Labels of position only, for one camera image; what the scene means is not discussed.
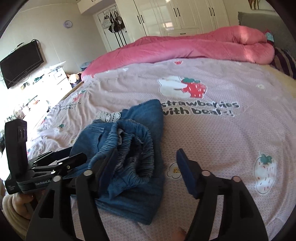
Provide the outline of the left hand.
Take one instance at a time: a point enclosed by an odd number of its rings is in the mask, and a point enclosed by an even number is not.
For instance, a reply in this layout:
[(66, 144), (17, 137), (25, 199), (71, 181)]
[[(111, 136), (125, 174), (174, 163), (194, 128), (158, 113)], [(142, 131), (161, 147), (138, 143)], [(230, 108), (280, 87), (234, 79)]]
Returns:
[(32, 212), (27, 208), (27, 204), (30, 204), (33, 200), (34, 196), (30, 194), (15, 193), (6, 195), (2, 202), (4, 214), (6, 217), (10, 215), (30, 220)]

